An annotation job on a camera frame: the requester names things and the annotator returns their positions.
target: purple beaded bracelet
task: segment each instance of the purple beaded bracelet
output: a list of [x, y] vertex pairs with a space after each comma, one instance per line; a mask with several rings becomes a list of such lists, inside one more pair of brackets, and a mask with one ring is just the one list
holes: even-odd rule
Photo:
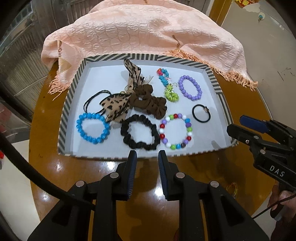
[[[189, 95], [186, 90], [184, 89], [183, 87], [183, 81], [184, 80], [190, 80], [192, 82], [192, 84], [196, 87], [196, 90], [198, 91], [198, 94], [197, 96], [192, 96], [192, 95]], [[195, 79], [193, 79], [192, 77], [190, 77], [189, 75], [183, 75], [180, 77], [179, 79], [179, 89], [180, 91], [182, 92], [182, 94], [187, 97], [188, 99], [192, 100], [192, 101], [195, 101], [195, 100], [199, 100], [201, 97], [202, 97], [202, 90], [199, 86], [199, 84], [195, 81]]]

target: multicolored beaded bracelet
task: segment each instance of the multicolored beaded bracelet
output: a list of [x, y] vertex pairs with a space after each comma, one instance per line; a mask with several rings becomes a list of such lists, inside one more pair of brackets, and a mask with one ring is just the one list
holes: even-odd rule
[[[82, 122], [85, 119], [98, 119], [101, 122], [103, 122], [105, 129], [103, 130], [103, 133], [101, 134], [100, 137], [94, 138], [92, 136], [88, 136], [87, 133], [84, 132], [84, 130], [82, 129]], [[79, 115], [79, 119], [76, 121], [77, 126], [76, 128], [78, 129], [78, 132], [80, 133], [80, 136], [93, 143], [93, 144], [98, 144], [98, 143], [102, 143], [106, 137], [110, 134], [110, 124], [105, 122], [105, 117], [100, 115], [100, 114], [96, 114], [96, 113], [83, 113], [82, 115]]]
[[163, 86], [166, 87], [165, 92], [164, 92], [165, 97], [171, 102], [178, 101], [179, 96], [178, 96], [178, 94], [175, 93], [174, 88], [173, 88], [173, 84], [169, 83], [170, 78], [169, 78], [168, 71], [166, 69], [159, 68], [157, 70], [157, 74], [158, 74], [158, 78], [162, 82]]
[[[183, 81], [184, 80], [189, 80], [192, 82], [192, 84], [196, 87], [196, 90], [198, 91], [198, 95], [197, 96], [192, 96], [192, 95], [189, 95], [186, 90], [184, 89], [183, 87]], [[183, 75], [180, 77], [179, 79], [179, 89], [180, 91], [182, 92], [182, 94], [187, 97], [188, 99], [192, 100], [192, 101], [195, 101], [195, 100], [199, 100], [201, 97], [202, 97], [202, 90], [199, 86], [199, 84], [195, 81], [195, 79], [193, 79], [192, 77], [190, 77], [189, 75]]]
[[[187, 128], [187, 136], [181, 143], [173, 145], [169, 143], [168, 139], [165, 137], [164, 128], [168, 122], [178, 118], [184, 120], [185, 126]], [[192, 140], [192, 127], [191, 127], [190, 119], [187, 118], [185, 115], [182, 115], [181, 113], [167, 116], [165, 119], [161, 121], [161, 124], [159, 127], [160, 128], [158, 132], [160, 134], [159, 135], [160, 139], [162, 140], [163, 144], [165, 144], [167, 148], [171, 148], [172, 150], [184, 148], [188, 144], [188, 142]]]

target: striped tray border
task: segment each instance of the striped tray border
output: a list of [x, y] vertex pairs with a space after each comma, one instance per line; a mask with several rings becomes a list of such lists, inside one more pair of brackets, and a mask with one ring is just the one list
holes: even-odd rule
[[[171, 62], [171, 63], [176, 63], [176, 64], [188, 65], [188, 66], [191, 66], [194, 68], [204, 69], [206, 71], [212, 85], [213, 85], [215, 93], [218, 95], [218, 97], [221, 101], [227, 125], [233, 123], [228, 104], [227, 104], [225, 96], [220, 88], [220, 85], [219, 85], [218, 81], [216, 80], [212, 70], [206, 64], [191, 61], [188, 59], [176, 58], [176, 57], [165, 56], [165, 55], [157, 55], [157, 54], [143, 54], [143, 53], [142, 54], [139, 54], [139, 53], [125, 54], [125, 53], [122, 53], [122, 54], [97, 55], [94, 57], [87, 57], [82, 61], [80, 67], [77, 70], [77, 73], [75, 74], [75, 77], [73, 79], [71, 87], [68, 90], [68, 94], [66, 96], [63, 111], [62, 111], [62, 117], [61, 117], [60, 128], [59, 128], [59, 137], [58, 137], [58, 145], [57, 145], [59, 154], [62, 154], [65, 156], [75, 156], [75, 155], [71, 155], [71, 154], [65, 152], [66, 131], [67, 131], [68, 116], [69, 116], [70, 107], [72, 104], [72, 99], [74, 97], [75, 90], [77, 88], [80, 76], [81, 76], [85, 66], [87, 65], [87, 63], [98, 62], [98, 61], [111, 61], [111, 60], [119, 60], [119, 59], [123, 60], [126, 58], [128, 58], [130, 60], [135, 59], [135, 60], [152, 60], [152, 61], [160, 61], [160, 62]], [[234, 138], [231, 138], [231, 137], [230, 137], [230, 142], [231, 142], [232, 146], [236, 146], [238, 144], [238, 141]], [[205, 151], [205, 152], [197, 152], [197, 153], [186, 153], [186, 154], [181, 154], [181, 155], [178, 154], [178, 155], [173, 155], [173, 156], [186, 156], [186, 155], [207, 153], [207, 152], [212, 152], [212, 151], [215, 151], [215, 150]], [[87, 156], [75, 156], [75, 157], [91, 158], [91, 159], [113, 159], [113, 160], [121, 159], [121, 158], [110, 158], [110, 157], [104, 157], [104, 158], [93, 158], [93, 157], [87, 157]]]

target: metal screw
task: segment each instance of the metal screw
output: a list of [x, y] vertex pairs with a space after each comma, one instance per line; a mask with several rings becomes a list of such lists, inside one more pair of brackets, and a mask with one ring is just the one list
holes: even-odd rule
[[117, 178], [117, 177], [119, 177], [119, 174], [118, 174], [117, 172], [112, 172], [112, 173], [110, 174], [110, 177], [111, 177], [111, 178]]
[[182, 173], [182, 172], [178, 172], [178, 173], [176, 173], [176, 177], [177, 178], [184, 178], [185, 177], [185, 174]]
[[77, 181], [76, 182], [76, 187], [82, 187], [84, 185], [84, 181]]
[[213, 188], [217, 188], [219, 186], [219, 182], [217, 181], [211, 181], [210, 182], [210, 185], [213, 187]]

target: black scrunchie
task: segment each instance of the black scrunchie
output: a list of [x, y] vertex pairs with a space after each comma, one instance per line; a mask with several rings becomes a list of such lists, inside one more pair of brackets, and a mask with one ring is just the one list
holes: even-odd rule
[[[149, 127], [151, 129], [151, 135], [154, 137], [154, 143], [153, 144], [146, 144], [145, 142], [138, 142], [136, 143], [131, 135], [128, 133], [129, 124], [131, 122], [142, 122], [145, 126]], [[141, 149], [144, 148], [145, 150], [156, 150], [157, 145], [160, 144], [160, 137], [156, 129], [156, 125], [152, 124], [144, 115], [133, 115], [130, 118], [127, 118], [126, 120], [121, 122], [121, 129], [120, 134], [124, 136], [123, 142], [127, 144], [131, 149]]]

